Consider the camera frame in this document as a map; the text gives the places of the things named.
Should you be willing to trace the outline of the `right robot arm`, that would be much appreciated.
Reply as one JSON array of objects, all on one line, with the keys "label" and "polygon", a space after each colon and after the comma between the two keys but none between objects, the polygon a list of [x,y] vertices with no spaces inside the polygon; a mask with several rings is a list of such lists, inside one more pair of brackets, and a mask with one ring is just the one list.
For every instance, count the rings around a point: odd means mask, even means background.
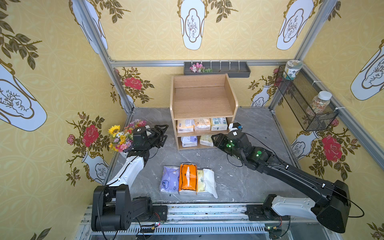
[{"label": "right robot arm", "polygon": [[345,233],[351,200],[349,187],[342,181],[334,183],[319,179],[281,160],[275,153],[252,146],[247,135],[234,130],[212,137],[215,147],[236,157],[247,168],[281,180],[312,199],[311,212],[324,227],[336,233]]}]

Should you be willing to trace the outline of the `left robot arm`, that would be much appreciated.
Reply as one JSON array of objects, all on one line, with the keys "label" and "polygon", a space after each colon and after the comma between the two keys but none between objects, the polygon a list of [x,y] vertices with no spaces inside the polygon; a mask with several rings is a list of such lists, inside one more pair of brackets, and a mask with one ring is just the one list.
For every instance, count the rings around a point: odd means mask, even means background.
[{"label": "left robot arm", "polygon": [[152,148],[164,146],[168,125],[133,130],[133,145],[124,150],[126,162],[106,185],[93,194],[91,229],[94,232],[128,230],[135,219],[150,219],[154,214],[150,197],[131,198],[130,187],[150,159]]}]

